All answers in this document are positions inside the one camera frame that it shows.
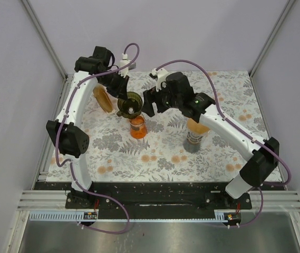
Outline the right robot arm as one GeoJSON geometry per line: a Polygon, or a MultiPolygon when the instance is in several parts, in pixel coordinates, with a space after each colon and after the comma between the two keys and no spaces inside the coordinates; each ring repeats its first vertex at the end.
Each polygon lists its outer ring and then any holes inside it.
{"type": "Polygon", "coordinates": [[[160,69],[152,70],[149,75],[157,83],[143,92],[143,113],[153,117],[155,113],[164,113],[170,108],[178,109],[185,117],[215,131],[246,160],[239,175],[226,185],[221,195],[224,207],[231,209],[238,205],[244,193],[263,184],[278,166],[279,142],[275,138],[266,140],[249,133],[224,114],[210,96],[194,92],[188,78],[181,72],[170,74],[160,69]]]}

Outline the dark green dripper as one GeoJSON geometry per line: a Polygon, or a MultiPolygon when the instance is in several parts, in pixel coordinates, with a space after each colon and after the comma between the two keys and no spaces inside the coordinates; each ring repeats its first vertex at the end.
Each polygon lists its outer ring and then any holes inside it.
{"type": "Polygon", "coordinates": [[[117,116],[123,117],[126,119],[135,119],[141,114],[143,107],[143,100],[138,93],[127,92],[127,99],[118,99],[117,107],[118,112],[117,116]]]}

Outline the brown paper coffee filter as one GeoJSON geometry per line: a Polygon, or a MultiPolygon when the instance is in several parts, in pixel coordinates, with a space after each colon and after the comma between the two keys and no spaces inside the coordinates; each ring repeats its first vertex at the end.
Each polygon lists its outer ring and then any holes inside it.
{"type": "Polygon", "coordinates": [[[195,134],[204,135],[210,131],[207,126],[202,125],[201,123],[197,123],[193,119],[187,120],[187,129],[195,134]]]}

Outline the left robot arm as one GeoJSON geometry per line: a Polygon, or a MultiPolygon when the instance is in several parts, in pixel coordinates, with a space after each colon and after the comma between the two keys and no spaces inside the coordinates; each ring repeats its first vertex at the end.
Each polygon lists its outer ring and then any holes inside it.
{"type": "Polygon", "coordinates": [[[83,208],[94,205],[92,180],[86,162],[90,138],[81,130],[84,109],[94,88],[103,85],[107,92],[118,99],[127,98],[128,71],[135,60],[126,52],[116,69],[114,54],[105,47],[96,46],[89,57],[79,57],[65,104],[55,120],[49,120],[46,130],[55,146],[58,167],[68,165],[72,177],[68,199],[83,208]]]}

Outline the glass coffee carafe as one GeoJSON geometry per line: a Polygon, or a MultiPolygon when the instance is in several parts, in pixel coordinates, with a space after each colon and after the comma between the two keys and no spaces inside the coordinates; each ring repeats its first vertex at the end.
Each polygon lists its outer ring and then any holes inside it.
{"type": "Polygon", "coordinates": [[[201,146],[201,141],[200,142],[189,142],[187,140],[187,137],[183,142],[184,149],[189,153],[198,152],[200,150],[200,146],[201,146]]]}

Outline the glass of orange liquid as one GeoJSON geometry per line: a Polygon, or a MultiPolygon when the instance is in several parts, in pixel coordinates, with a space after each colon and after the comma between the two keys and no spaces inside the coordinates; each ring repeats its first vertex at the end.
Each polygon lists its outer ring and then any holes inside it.
{"type": "Polygon", "coordinates": [[[147,134],[145,119],[142,116],[137,116],[130,121],[130,134],[135,139],[142,139],[147,134]]]}

